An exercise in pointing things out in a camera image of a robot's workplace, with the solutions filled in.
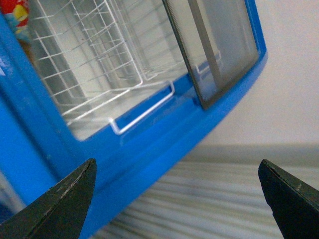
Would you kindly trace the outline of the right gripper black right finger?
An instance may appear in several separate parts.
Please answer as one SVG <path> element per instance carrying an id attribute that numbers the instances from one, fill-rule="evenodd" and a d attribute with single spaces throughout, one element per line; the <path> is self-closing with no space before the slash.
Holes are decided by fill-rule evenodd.
<path id="1" fill-rule="evenodd" d="M 319 237 L 319 191 L 269 160 L 258 176 L 267 204 L 285 239 Z"/>

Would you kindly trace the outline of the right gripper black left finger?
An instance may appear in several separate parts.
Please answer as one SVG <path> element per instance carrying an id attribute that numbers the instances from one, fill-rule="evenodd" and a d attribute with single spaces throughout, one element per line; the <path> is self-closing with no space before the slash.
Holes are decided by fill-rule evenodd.
<path id="1" fill-rule="evenodd" d="M 77 239 L 92 201 L 97 164 L 88 159 L 0 225 L 2 239 Z"/>

